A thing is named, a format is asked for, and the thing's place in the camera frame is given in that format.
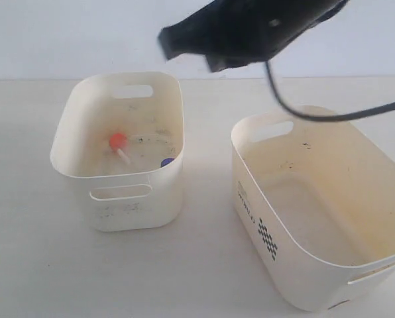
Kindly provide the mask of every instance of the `black dotted pattern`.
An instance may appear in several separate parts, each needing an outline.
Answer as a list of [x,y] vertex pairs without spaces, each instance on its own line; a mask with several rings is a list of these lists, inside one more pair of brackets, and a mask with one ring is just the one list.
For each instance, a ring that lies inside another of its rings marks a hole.
[[262,241],[265,243],[267,250],[271,253],[272,260],[276,260],[278,250],[277,244],[274,243],[271,234],[268,233],[261,218],[259,219],[258,233],[262,237]]

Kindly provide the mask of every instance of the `bin bottom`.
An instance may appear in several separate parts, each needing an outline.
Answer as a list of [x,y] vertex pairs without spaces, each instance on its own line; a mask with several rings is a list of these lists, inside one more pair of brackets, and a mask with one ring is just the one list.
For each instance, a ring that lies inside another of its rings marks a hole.
[[258,182],[284,226],[306,251],[326,262],[358,266],[372,253],[356,232],[341,220],[341,213],[305,176],[285,172]]

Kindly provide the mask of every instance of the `white stick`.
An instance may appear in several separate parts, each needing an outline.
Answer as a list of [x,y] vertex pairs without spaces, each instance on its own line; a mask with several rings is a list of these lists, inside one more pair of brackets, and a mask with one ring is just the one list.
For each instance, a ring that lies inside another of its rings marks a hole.
[[117,154],[126,164],[131,164],[131,159],[121,149],[117,150]]

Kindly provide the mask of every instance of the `basket handle hole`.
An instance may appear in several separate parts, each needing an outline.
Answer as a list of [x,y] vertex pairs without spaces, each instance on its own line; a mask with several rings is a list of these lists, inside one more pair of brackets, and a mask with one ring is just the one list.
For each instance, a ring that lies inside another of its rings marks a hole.
[[266,139],[275,138],[289,134],[293,130],[292,121],[284,121],[274,125],[259,127],[250,135],[251,142],[260,142]]
[[113,88],[112,96],[116,99],[152,97],[153,88],[150,85],[121,85]]
[[101,187],[90,191],[90,197],[96,201],[111,201],[114,199],[131,199],[146,197],[152,191],[147,184],[128,185],[124,187]]

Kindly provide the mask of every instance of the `orange ball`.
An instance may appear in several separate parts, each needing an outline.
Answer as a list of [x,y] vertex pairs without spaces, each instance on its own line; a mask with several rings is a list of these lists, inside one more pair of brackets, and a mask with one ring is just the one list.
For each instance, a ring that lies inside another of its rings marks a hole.
[[124,134],[117,132],[113,134],[109,139],[109,145],[113,151],[118,151],[118,149],[123,149],[127,146],[128,139]]

